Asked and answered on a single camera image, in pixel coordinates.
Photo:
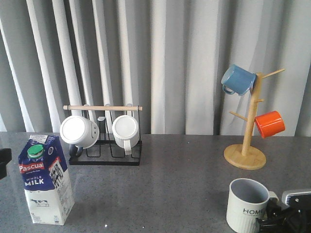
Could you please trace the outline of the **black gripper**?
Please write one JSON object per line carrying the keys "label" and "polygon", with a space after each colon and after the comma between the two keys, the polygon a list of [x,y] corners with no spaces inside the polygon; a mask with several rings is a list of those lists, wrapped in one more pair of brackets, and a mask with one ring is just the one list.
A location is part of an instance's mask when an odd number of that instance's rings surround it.
{"label": "black gripper", "polygon": [[[288,207],[282,212],[277,200],[267,202],[267,218],[256,218],[256,233],[310,233],[311,189],[284,191],[281,201]],[[281,226],[277,218],[280,213]]]}
{"label": "black gripper", "polygon": [[10,148],[0,149],[0,179],[7,176],[7,164],[12,160],[12,150]]}

